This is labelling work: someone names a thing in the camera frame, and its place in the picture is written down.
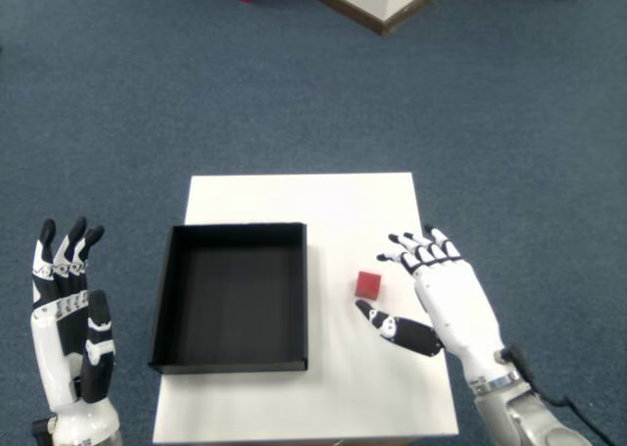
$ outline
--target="white robotic hand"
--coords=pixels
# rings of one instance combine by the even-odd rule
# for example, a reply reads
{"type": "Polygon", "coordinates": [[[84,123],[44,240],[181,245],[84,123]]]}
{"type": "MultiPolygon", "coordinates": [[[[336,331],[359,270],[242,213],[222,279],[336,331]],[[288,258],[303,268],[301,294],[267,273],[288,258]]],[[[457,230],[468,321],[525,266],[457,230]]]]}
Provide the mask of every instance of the white robotic hand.
{"type": "MultiPolygon", "coordinates": [[[[390,234],[390,240],[402,245],[404,251],[383,253],[377,259],[400,263],[413,276],[415,293],[433,328],[388,316],[364,300],[357,301],[358,308],[392,343],[427,356],[434,356],[444,346],[458,357],[476,394],[475,405],[496,445],[591,446],[557,420],[543,402],[547,398],[534,390],[520,355],[513,348],[505,348],[497,318],[472,266],[440,230],[427,227],[427,231],[432,240],[411,233],[390,234]]],[[[549,402],[574,407],[567,398],[549,402]]]]}
{"type": "Polygon", "coordinates": [[[32,339],[50,411],[33,423],[39,444],[120,446],[120,421],[107,397],[115,345],[107,299],[87,293],[89,249],[104,233],[80,218],[53,257],[55,223],[44,223],[32,264],[32,339]]]}
{"type": "Polygon", "coordinates": [[[377,258],[401,263],[414,277],[415,293],[437,336],[461,360],[466,381],[473,389],[504,376],[516,376],[512,364],[495,358],[505,346],[472,266],[440,230],[431,229],[431,235],[433,241],[410,233],[391,234],[390,240],[406,251],[377,258]]]}

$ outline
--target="black cable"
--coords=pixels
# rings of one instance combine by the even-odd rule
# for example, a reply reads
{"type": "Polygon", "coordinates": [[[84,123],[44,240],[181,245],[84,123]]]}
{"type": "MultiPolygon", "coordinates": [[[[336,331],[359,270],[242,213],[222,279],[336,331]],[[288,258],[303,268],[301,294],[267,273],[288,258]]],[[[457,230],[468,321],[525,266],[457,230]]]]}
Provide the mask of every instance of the black cable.
{"type": "Polygon", "coordinates": [[[557,400],[552,397],[549,397],[545,392],[543,392],[541,389],[538,388],[538,386],[533,381],[533,372],[529,368],[529,365],[527,365],[527,362],[522,356],[522,352],[516,345],[511,345],[505,348],[505,350],[501,352],[501,357],[505,361],[509,361],[513,363],[516,369],[520,372],[520,375],[522,376],[522,378],[526,380],[527,382],[529,382],[529,385],[531,385],[531,388],[536,393],[538,393],[538,395],[542,398],[542,400],[544,400],[550,405],[553,405],[554,407],[570,408],[573,414],[575,414],[579,418],[579,420],[581,420],[607,446],[616,446],[616,443],[614,443],[611,439],[609,439],[609,437],[605,433],[603,433],[599,429],[598,426],[592,423],[592,421],[579,410],[579,408],[575,405],[575,403],[572,400],[570,400],[568,396],[564,396],[561,399],[557,400]]]}

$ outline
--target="robot finger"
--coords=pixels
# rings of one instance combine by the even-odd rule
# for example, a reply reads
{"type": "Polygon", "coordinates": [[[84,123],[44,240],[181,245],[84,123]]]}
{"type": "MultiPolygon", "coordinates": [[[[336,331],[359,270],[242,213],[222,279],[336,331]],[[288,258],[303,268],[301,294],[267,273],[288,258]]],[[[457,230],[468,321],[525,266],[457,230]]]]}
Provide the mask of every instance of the robot finger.
{"type": "Polygon", "coordinates": [[[82,399],[93,404],[107,397],[116,357],[111,316],[103,291],[89,294],[88,314],[80,385],[82,399]]]}
{"type": "Polygon", "coordinates": [[[74,223],[72,230],[66,235],[59,245],[59,249],[53,260],[54,263],[54,277],[57,281],[57,285],[61,291],[62,297],[69,296],[75,291],[76,280],[79,276],[78,266],[74,264],[74,248],[76,243],[85,233],[87,227],[87,220],[85,218],[78,218],[74,223]]]}
{"type": "Polygon", "coordinates": [[[435,356],[442,349],[440,339],[430,326],[409,319],[390,316],[374,309],[363,299],[356,301],[355,304],[379,331],[381,337],[389,342],[425,356],[435,356]]]}
{"type": "Polygon", "coordinates": [[[420,262],[414,255],[408,252],[381,253],[376,256],[376,259],[379,262],[391,261],[400,263],[401,265],[403,265],[403,268],[405,268],[405,270],[411,275],[414,275],[415,272],[423,265],[422,262],[420,262]]]}
{"type": "Polygon", "coordinates": [[[101,225],[90,228],[85,233],[74,248],[74,255],[72,259],[72,270],[78,272],[78,278],[75,279],[72,290],[79,292],[87,289],[87,278],[85,276],[85,269],[87,267],[87,260],[89,258],[89,250],[93,245],[98,243],[105,233],[105,228],[101,225]]]}
{"type": "Polygon", "coordinates": [[[32,305],[33,309],[56,301],[61,291],[54,279],[54,266],[51,244],[55,238],[56,226],[51,219],[41,227],[39,239],[35,244],[35,255],[32,261],[32,305]]]}
{"type": "MultiPolygon", "coordinates": [[[[404,237],[418,242],[420,247],[424,248],[431,254],[435,262],[431,262],[429,259],[429,262],[425,262],[425,264],[434,265],[436,263],[444,263],[449,260],[449,257],[442,251],[442,249],[428,238],[409,232],[405,232],[404,237]]],[[[417,249],[415,251],[415,255],[418,259],[422,260],[417,249]]]]}
{"type": "Polygon", "coordinates": [[[461,255],[458,249],[453,244],[449,237],[447,237],[441,230],[435,228],[432,225],[426,225],[425,230],[431,234],[435,243],[446,253],[446,255],[452,260],[460,260],[461,255]]]}

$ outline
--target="fingertip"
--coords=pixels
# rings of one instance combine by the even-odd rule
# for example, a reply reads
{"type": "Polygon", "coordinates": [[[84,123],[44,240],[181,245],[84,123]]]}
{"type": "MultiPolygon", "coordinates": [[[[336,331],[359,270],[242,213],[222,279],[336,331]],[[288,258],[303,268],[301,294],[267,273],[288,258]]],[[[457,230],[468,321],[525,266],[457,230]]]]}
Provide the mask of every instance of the fingertip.
{"type": "Polygon", "coordinates": [[[91,247],[97,243],[105,233],[105,228],[98,225],[94,228],[90,228],[85,235],[85,247],[91,247]]]}
{"type": "Polygon", "coordinates": [[[68,233],[68,239],[70,242],[76,242],[80,237],[82,237],[82,234],[85,233],[86,229],[87,219],[85,217],[78,218],[72,226],[72,230],[68,233]]]}
{"type": "Polygon", "coordinates": [[[363,299],[358,299],[357,301],[355,301],[355,305],[364,317],[370,319],[370,311],[372,310],[372,306],[370,306],[370,304],[365,302],[363,299]]]}
{"type": "Polygon", "coordinates": [[[39,241],[44,245],[50,245],[52,240],[55,238],[55,233],[57,232],[57,226],[52,219],[46,219],[41,227],[41,232],[39,233],[39,241]]]}
{"type": "Polygon", "coordinates": [[[89,318],[96,324],[101,325],[111,321],[109,304],[107,304],[107,296],[103,291],[95,290],[89,293],[87,312],[89,314],[89,318]]]}

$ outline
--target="blue carpet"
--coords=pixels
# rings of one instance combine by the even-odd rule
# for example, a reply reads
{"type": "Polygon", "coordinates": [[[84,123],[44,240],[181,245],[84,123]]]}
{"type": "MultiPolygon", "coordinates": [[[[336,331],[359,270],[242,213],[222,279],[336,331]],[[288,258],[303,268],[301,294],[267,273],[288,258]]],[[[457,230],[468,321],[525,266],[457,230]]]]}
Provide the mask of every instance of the blue carpet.
{"type": "MultiPolygon", "coordinates": [[[[0,0],[0,442],[31,444],[47,414],[28,324],[45,218],[107,228],[89,279],[143,445],[190,175],[411,171],[504,339],[627,444],[626,23],[625,0],[436,0],[380,38],[314,0],[0,0]]],[[[489,444],[449,361],[460,436],[424,444],[489,444]]]]}

